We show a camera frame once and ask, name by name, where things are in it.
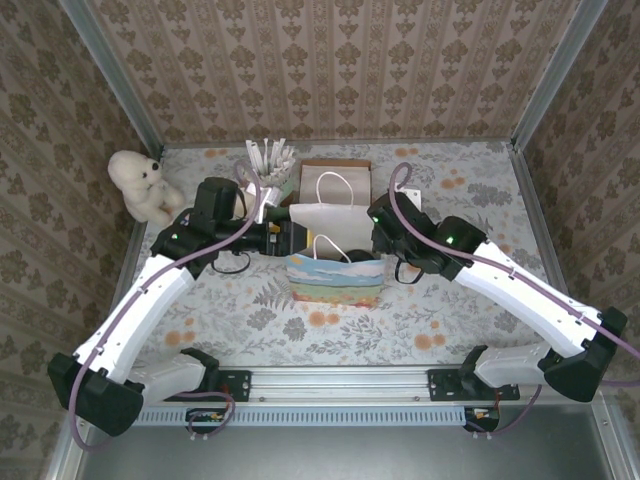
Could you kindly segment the white paper gift bag landscape print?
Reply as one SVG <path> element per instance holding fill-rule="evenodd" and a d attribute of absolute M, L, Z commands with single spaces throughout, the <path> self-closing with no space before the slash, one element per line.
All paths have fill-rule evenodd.
<path fill-rule="evenodd" d="M 308 229 L 311 246 L 286 259 L 286 276 L 295 300 L 332 305 L 373 307 L 385 281 L 386 263 L 348 263 L 346 253 L 372 253 L 373 221 L 366 205 L 355 203 L 355 190 L 343 175 L 323 172 L 315 182 L 314 203 L 289 207 L 292 223 Z"/>

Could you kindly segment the floral patterned table mat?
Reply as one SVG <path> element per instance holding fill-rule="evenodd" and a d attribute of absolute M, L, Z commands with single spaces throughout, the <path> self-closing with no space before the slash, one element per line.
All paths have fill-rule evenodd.
<path fill-rule="evenodd" d="M 512 259 L 543 277 L 504 140 L 309 144 L 299 161 L 365 160 L 383 194 L 393 168 L 408 162 L 422 208 L 435 221 L 462 217 Z M 282 259 L 222 253 L 182 294 L 142 347 L 138 366 L 195 347 L 226 367 L 458 363 L 472 347 L 537 341 L 526 324 L 473 290 L 416 269 L 389 267 L 378 303 L 355 307 L 297 301 Z"/>

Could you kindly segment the white teddy bear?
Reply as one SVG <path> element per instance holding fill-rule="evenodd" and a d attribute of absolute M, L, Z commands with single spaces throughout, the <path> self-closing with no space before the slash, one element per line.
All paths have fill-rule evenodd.
<path fill-rule="evenodd" d="M 157 160 L 141 153 L 121 150 L 108 162 L 108 174 L 123 195 L 124 205 L 138 222 L 164 228 L 185 204 L 183 194 L 167 182 Z"/>

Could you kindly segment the black connector box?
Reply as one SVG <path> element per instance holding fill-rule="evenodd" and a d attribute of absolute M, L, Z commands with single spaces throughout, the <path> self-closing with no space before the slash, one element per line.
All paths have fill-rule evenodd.
<path fill-rule="evenodd" d="M 491 433 L 498 429 L 500 413 L 497 407 L 465 407 L 466 431 L 475 433 Z"/>
<path fill-rule="evenodd" d="M 227 416 L 226 408 L 195 408 L 188 409 L 185 414 L 185 419 L 187 422 L 191 422 L 194 424 L 198 423 L 213 423 L 220 424 L 222 423 Z"/>

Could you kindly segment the grey metal shelf panel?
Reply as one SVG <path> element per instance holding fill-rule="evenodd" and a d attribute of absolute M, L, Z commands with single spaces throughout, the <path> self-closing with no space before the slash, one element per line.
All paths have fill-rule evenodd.
<path fill-rule="evenodd" d="M 640 480 L 621 412 L 539 405 L 512 430 L 460 427 L 234 427 L 191 439 L 138 427 L 96 453 L 67 435 L 45 480 Z"/>

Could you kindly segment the aluminium side rail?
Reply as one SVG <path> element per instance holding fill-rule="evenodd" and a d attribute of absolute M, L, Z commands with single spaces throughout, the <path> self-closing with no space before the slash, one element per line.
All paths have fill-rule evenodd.
<path fill-rule="evenodd" d="M 528 224 L 536 242 L 536 257 L 541 260 L 544 270 L 542 279 L 530 274 L 530 281 L 517 288 L 518 294 L 524 299 L 522 320 L 557 354 L 570 358 L 582 353 L 582 343 L 592 340 L 595 335 L 595 330 L 586 325 L 583 319 L 583 314 L 589 308 L 569 297 L 524 155 L 512 145 L 507 148 L 521 201 L 527 212 Z"/>
<path fill-rule="evenodd" d="M 116 283 L 109 312 L 107 313 L 106 317 L 109 317 L 110 314 L 115 311 L 117 305 L 134 282 L 135 269 L 141 250 L 141 245 L 144 240 L 145 230 L 146 225 L 140 222 L 136 222 L 132 229 L 122 268 L 120 270 L 118 281 Z"/>

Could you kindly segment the aluminium mounting rail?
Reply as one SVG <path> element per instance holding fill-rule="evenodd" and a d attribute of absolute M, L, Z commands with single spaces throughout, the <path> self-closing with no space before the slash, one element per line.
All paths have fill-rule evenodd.
<path fill-rule="evenodd" d="M 135 368 L 126 385 L 138 389 L 146 405 L 195 389 L 207 371 L 237 370 L 205 367 L 192 358 L 179 358 L 175 363 Z M 392 402 L 458 402 L 433 401 L 429 395 L 425 367 L 304 367 L 257 368 L 252 373 L 248 402 L 278 404 L 338 404 Z"/>

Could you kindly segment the aluminium frame post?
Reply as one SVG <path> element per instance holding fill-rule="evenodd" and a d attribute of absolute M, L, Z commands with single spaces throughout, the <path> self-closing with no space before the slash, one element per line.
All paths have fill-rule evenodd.
<path fill-rule="evenodd" d="M 160 158 L 164 142 L 144 108 L 142 98 L 135 92 L 125 67 L 100 27 L 97 17 L 85 0 L 59 0 L 96 65 L 106 79 L 111 91 L 126 113 L 141 142 L 154 158 Z"/>
<path fill-rule="evenodd" d="M 580 1 L 511 135 L 516 152 L 523 151 L 535 133 L 607 3 L 608 0 Z"/>

